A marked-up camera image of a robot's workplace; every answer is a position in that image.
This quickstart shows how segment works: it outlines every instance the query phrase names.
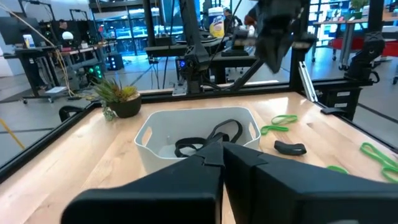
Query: white container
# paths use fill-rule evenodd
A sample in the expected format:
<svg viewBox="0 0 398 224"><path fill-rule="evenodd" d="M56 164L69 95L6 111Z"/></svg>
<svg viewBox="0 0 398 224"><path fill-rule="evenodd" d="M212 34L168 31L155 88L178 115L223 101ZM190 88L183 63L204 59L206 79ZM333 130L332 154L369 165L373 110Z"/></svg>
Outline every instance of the white container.
<svg viewBox="0 0 398 224"><path fill-rule="evenodd" d="M228 119L239 121L243 127L243 133L236 144L258 150L261 137L260 131L253 115L246 108L224 107L170 110L151 114L134 140L145 170L150 174L181 161L184 158L177 158L174 153L175 143L178 140L192 137L207 138L217 124ZM217 129L217 133L226 133L230 139L233 138L237 131L238 126L236 123L228 123ZM142 140L149 133L150 137L145 144ZM181 150L184 154L193 154L195 152L183 151L188 149Z"/></svg>
<svg viewBox="0 0 398 224"><path fill-rule="evenodd" d="M208 11L210 22L210 33L213 37L224 37L224 9L222 7L212 7Z"/></svg>

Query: white plastic bin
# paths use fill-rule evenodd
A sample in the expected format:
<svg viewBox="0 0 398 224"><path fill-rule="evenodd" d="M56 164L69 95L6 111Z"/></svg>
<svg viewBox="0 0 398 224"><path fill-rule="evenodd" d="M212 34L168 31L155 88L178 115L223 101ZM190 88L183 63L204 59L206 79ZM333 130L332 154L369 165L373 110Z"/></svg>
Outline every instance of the white plastic bin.
<svg viewBox="0 0 398 224"><path fill-rule="evenodd" d="M169 110L151 114L134 140L145 170L150 174L181 161L184 158L177 158L174 153L175 143L178 140L192 137L207 138L217 124L228 119L239 121L243 127L243 133L236 144L258 150L260 131L253 115L247 108ZM255 136L252 136L250 132L251 125ZM148 142L144 145L142 139L149 130L152 132ZM217 132L226 133L230 138L237 131L236 123L228 123L217 129Z"/></svg>

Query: potted plant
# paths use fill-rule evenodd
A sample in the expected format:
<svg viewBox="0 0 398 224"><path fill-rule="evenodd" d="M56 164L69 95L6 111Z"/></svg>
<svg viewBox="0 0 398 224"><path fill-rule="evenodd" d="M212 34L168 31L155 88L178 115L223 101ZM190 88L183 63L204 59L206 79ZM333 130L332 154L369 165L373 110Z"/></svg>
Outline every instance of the potted plant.
<svg viewBox="0 0 398 224"><path fill-rule="evenodd" d="M94 89L103 101L103 113L107 120L114 118L113 112L119 118L130 118L141 109L141 95L135 86L123 88L115 79L104 79L95 84Z"/></svg>
<svg viewBox="0 0 398 224"><path fill-rule="evenodd" d="M362 18L361 9L369 4L369 0L351 0L351 7L354 9L353 16L355 19Z"/></svg>

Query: computer monitor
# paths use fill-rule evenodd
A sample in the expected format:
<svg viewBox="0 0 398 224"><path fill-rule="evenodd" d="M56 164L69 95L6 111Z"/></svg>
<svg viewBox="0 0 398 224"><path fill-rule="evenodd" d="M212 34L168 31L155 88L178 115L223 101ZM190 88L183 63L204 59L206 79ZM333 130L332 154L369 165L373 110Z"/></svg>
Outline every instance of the computer monitor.
<svg viewBox="0 0 398 224"><path fill-rule="evenodd" d="M40 32L40 26L37 19L22 17L28 24ZM7 45L23 44L23 35L30 34L36 44L39 45L43 39L39 34L34 32L29 26L21 22L15 17L0 17L0 33Z"/></svg>

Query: black table frame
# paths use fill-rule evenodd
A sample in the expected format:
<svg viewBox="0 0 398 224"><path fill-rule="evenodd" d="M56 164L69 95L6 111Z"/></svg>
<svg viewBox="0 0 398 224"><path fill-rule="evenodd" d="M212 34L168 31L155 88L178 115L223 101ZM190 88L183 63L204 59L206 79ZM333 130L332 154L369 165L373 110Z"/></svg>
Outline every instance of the black table frame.
<svg viewBox="0 0 398 224"><path fill-rule="evenodd" d="M49 70L47 68L47 66L44 67L45 71L47 74L50 74L54 85L55 86L60 86L58 78L57 78L57 74L55 73L55 70L53 68L53 66L51 65L51 57L49 55L50 52L53 52L55 49L53 47L38 47L38 48L34 48L34 49L20 49L20 50L16 50L16 55L18 57L18 59L21 61L22 67L24 68L25 71L25 75L28 79L30 88L33 91L33 96L23 96L23 99L51 99L51 96L48 95L44 95L44 96L40 96L39 92L37 91L37 86L35 86L34 80L33 80L33 71L30 67L31 65L31 61L41 58L41 57L45 57L48 65L49 65Z"/></svg>

